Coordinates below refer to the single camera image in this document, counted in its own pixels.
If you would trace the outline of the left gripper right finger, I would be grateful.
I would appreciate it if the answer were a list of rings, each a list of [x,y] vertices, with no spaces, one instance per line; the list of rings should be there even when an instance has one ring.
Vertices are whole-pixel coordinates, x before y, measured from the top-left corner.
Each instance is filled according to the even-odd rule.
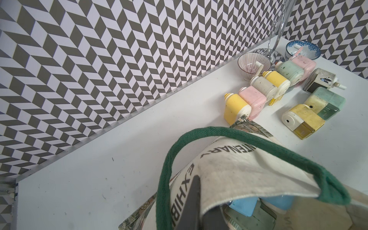
[[[214,207],[204,214],[202,219],[202,229],[203,230],[229,229],[220,206]]]

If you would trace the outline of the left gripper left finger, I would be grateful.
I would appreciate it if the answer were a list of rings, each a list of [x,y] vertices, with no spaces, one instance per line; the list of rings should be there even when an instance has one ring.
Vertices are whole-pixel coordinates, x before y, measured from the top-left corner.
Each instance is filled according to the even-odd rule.
[[[200,188],[200,177],[195,175],[193,177],[183,212],[175,230],[200,229]]]

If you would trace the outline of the mint green pencil sharpener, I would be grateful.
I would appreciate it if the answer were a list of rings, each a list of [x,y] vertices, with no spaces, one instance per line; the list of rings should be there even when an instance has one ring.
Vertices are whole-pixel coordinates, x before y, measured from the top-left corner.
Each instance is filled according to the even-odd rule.
[[[275,68],[278,73],[290,81],[290,86],[297,84],[304,75],[304,69],[291,60],[279,61],[276,63]]]

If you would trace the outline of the small yellow black sharpener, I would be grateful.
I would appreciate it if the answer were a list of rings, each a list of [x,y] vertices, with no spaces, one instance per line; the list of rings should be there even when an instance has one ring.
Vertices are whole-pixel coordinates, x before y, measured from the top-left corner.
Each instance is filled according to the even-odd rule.
[[[325,124],[325,120],[305,104],[294,106],[282,115],[281,120],[301,140],[308,138]]]

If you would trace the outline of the pink rounded pencil sharpener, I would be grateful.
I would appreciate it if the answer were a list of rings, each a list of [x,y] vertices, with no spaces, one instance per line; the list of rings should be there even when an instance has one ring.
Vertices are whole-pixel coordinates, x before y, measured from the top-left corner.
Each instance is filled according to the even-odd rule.
[[[251,106],[252,110],[248,119],[254,120],[258,117],[265,106],[266,97],[253,86],[242,87],[238,95]]]

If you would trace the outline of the pink block pencil sharpener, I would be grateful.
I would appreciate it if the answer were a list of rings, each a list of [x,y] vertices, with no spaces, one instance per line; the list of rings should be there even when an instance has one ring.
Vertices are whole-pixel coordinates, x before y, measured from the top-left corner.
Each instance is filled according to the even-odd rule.
[[[314,71],[316,67],[316,62],[301,55],[301,52],[303,51],[303,47],[300,47],[298,51],[289,58],[294,64],[298,65],[304,70],[304,74],[301,78],[301,80],[296,84],[295,87],[301,86],[304,81],[310,76],[310,74]]]

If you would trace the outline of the white cartoon pencil sharpener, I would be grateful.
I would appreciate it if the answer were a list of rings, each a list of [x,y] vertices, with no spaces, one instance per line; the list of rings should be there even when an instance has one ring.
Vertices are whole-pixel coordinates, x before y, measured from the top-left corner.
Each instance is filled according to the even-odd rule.
[[[268,81],[264,77],[259,76],[264,65],[258,61],[255,63],[255,65],[257,66],[257,72],[256,75],[251,79],[250,85],[261,92],[266,97],[266,101],[268,102],[271,99],[275,98],[278,89],[270,81]]]

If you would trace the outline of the yellow block pencil sharpener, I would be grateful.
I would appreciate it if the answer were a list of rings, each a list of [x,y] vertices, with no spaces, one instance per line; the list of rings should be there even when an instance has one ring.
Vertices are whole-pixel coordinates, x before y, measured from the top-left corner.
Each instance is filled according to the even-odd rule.
[[[249,117],[252,112],[251,106],[238,94],[225,94],[224,101],[224,119],[229,125],[233,125],[242,116]]]

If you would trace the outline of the cream canvas tote bag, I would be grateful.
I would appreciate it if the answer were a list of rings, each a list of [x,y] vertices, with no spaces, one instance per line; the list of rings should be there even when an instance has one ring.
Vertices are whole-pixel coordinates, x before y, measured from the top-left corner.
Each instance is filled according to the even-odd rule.
[[[230,127],[205,127],[182,135],[168,151],[157,192],[125,219],[121,230],[175,230],[193,177],[200,177],[200,230],[220,206],[228,230],[365,230],[368,196],[288,148],[257,123],[239,118]],[[289,195],[280,210],[261,197]],[[229,207],[257,197],[252,216]]]

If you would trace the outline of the white grey pencil sharpener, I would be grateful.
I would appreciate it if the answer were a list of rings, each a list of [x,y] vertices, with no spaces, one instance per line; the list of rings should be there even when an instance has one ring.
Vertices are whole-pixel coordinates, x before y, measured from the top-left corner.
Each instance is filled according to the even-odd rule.
[[[341,90],[347,89],[346,86],[342,85],[338,81],[338,78],[334,73],[317,68],[306,79],[303,90],[313,93],[319,87],[325,88],[327,90],[330,90],[331,88],[339,88]]]

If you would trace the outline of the yellow round pencil sharpener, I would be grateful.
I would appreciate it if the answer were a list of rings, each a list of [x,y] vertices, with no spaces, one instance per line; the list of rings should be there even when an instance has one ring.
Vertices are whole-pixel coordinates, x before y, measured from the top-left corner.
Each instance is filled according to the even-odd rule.
[[[291,82],[286,79],[283,75],[278,73],[277,71],[265,71],[262,73],[262,76],[271,82],[277,88],[277,93],[273,99],[271,99],[269,105],[272,106],[274,103],[280,101],[283,95],[286,93],[288,88],[291,85]]]

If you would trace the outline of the green block pencil sharpener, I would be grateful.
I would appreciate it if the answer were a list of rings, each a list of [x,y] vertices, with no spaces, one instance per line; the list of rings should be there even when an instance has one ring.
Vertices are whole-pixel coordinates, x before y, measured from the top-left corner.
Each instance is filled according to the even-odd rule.
[[[327,121],[342,110],[346,99],[323,87],[317,88],[305,101],[305,105]]]

